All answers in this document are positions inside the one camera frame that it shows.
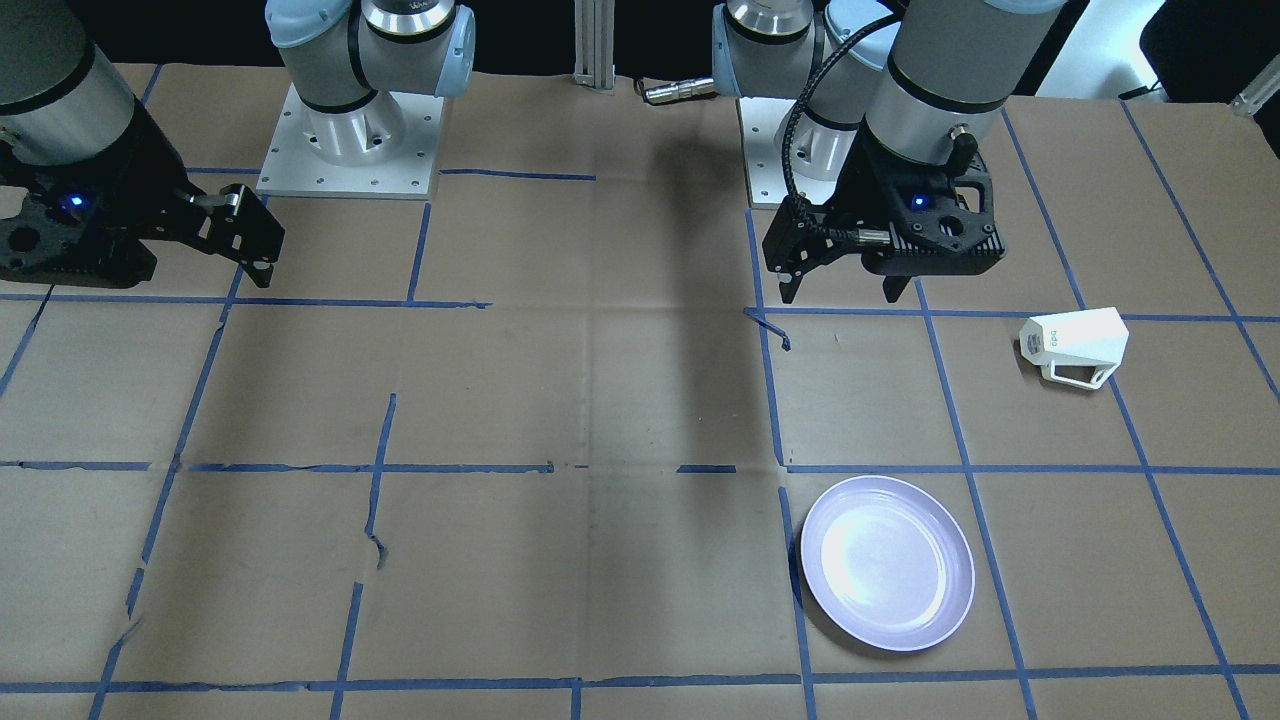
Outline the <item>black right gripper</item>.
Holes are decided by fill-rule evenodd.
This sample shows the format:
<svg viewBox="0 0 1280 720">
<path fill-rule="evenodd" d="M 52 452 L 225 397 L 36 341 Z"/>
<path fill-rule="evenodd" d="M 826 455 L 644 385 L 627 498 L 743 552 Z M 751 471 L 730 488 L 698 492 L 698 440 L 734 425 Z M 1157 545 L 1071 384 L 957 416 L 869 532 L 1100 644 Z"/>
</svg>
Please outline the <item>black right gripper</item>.
<svg viewBox="0 0 1280 720">
<path fill-rule="evenodd" d="M 285 231 L 246 184 L 205 193 L 141 102 L 120 138 L 72 164 L 37 167 L 3 142 L 3 183 L 27 190 L 3 219 L 3 279 L 128 290 L 154 275 L 146 240 L 237 263 L 269 288 Z"/>
</svg>

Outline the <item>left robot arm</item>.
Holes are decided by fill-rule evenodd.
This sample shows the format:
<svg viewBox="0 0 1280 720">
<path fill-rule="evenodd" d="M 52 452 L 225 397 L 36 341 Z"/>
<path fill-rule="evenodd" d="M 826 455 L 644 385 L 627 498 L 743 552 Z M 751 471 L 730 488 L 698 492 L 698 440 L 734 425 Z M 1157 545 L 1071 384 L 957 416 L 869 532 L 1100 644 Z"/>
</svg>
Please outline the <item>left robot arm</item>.
<svg viewBox="0 0 1280 720">
<path fill-rule="evenodd" d="M 887 301 L 925 275 L 979 275 L 1006 247 L 980 141 L 1060 1 L 727 1 L 712 82 L 787 99 L 771 132 L 783 192 L 762 242 L 780 297 L 856 255 Z"/>
</svg>

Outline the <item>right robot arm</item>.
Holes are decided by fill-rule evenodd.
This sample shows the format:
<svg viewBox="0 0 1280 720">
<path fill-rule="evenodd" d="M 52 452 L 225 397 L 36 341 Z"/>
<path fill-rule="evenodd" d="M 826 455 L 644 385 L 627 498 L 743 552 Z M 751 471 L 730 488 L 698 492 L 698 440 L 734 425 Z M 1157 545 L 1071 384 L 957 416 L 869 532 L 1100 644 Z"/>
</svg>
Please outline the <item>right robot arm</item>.
<svg viewBox="0 0 1280 720">
<path fill-rule="evenodd" d="M 303 138 L 328 164 L 381 161 L 404 146 L 394 94 L 456 97 L 476 22 L 454 1 L 269 1 L 265 19 L 302 104 Z M 3 279 L 128 290 L 150 281 L 148 240 L 227 258 L 261 288 L 285 237 L 244 184 L 215 193 L 64 1 L 3 4 Z"/>
</svg>

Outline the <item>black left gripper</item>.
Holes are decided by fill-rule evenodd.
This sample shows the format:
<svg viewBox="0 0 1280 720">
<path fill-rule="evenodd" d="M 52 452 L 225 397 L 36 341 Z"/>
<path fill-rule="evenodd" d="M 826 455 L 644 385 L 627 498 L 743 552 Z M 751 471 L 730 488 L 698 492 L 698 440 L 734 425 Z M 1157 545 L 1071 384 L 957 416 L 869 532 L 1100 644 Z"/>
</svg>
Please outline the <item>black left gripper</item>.
<svg viewBox="0 0 1280 720">
<path fill-rule="evenodd" d="M 942 147 L 941 164 L 918 163 L 861 129 L 829 200 L 783 201 L 762 242 L 781 302 L 795 301 L 808 273 L 851 254 L 884 277 L 888 304 L 913 277 L 978 275 L 1000 261 L 995 192 L 975 135 L 954 128 Z"/>
</svg>

